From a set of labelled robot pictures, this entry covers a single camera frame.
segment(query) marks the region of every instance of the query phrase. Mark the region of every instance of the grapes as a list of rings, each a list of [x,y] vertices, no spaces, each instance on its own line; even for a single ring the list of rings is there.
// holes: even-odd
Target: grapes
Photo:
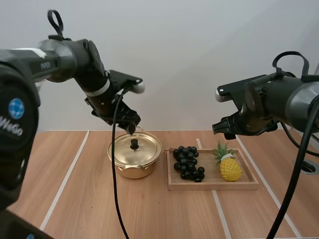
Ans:
[[[199,173],[201,173],[201,174],[205,172],[205,169],[204,169],[203,167],[199,167],[197,170],[198,170]]]
[[[190,149],[190,152],[196,153],[196,152],[197,152],[197,148],[196,148],[195,146],[193,146],[193,147]]]
[[[195,167],[198,163],[196,158],[199,156],[195,146],[180,146],[174,149],[173,156],[177,161],[174,164],[174,169],[181,172],[180,177],[182,179],[188,179],[196,183],[200,183],[204,179],[205,169],[203,167],[196,169]]]
[[[197,159],[196,158],[194,158],[194,159],[192,159],[192,161],[191,161],[193,164],[197,164]]]
[[[187,160],[186,158],[182,158],[182,159],[180,160],[180,164],[186,166],[186,165],[188,164],[188,160]]]
[[[182,153],[183,153],[184,155],[188,155],[188,153],[189,153],[188,148],[183,148]]]
[[[194,154],[193,154],[193,153],[188,153],[187,158],[188,158],[188,159],[194,158]]]
[[[180,169],[181,169],[182,172],[187,171],[187,167],[186,167],[185,165],[182,165],[182,166],[180,167]]]
[[[183,148],[184,148],[183,146],[178,147],[178,151],[181,153]]]
[[[175,163],[175,164],[174,164],[174,169],[175,169],[176,171],[180,170],[180,163]]]

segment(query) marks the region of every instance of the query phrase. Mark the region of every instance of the yellow pineapple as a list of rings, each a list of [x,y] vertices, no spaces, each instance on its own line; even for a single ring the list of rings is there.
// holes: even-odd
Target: yellow pineapple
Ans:
[[[234,160],[233,154],[234,150],[227,150],[227,144],[225,147],[222,147],[221,143],[218,141],[217,147],[218,153],[214,153],[216,156],[216,160],[218,160],[217,164],[220,163],[220,172],[223,178],[229,182],[237,181],[241,175],[241,168],[239,164]]]

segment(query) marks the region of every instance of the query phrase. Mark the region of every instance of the robotic arm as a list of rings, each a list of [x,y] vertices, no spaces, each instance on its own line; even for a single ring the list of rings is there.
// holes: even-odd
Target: robotic arm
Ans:
[[[53,20],[56,15],[58,25]],[[62,35],[63,23],[55,10],[48,19],[57,31],[38,48],[0,50],[0,210],[18,199],[38,126],[39,95],[36,82],[47,79],[64,82],[74,78],[86,95],[92,114],[128,133],[140,122],[136,111],[119,102],[120,90],[142,93],[141,78],[106,71],[92,41],[72,41]]]
[[[280,58],[298,55],[304,59],[302,77],[277,67]],[[236,134],[260,135],[277,129],[277,123],[288,124],[304,132],[310,112],[318,100],[319,76],[308,75],[309,63],[299,52],[278,55],[273,66],[276,73],[220,86],[216,90],[219,102],[233,100],[238,111],[213,124],[214,133],[224,133],[226,139]],[[317,120],[312,132],[319,131]]]

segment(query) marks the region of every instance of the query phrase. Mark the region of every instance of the blue logo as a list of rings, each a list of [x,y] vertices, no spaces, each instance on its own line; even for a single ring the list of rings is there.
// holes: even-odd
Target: blue logo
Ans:
[[[19,98],[14,98],[9,103],[9,114],[12,119],[18,120],[24,113],[24,104]]]
[[[34,235],[33,234],[29,234],[26,239],[35,239]]]

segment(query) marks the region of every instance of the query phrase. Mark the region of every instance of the pot lid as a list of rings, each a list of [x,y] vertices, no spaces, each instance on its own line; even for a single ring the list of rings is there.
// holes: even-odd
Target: pot lid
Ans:
[[[135,131],[132,135],[122,134],[115,139],[115,164],[148,165],[154,162],[160,155],[161,143],[154,135],[141,131]],[[109,159],[112,159],[112,144],[108,148]]]

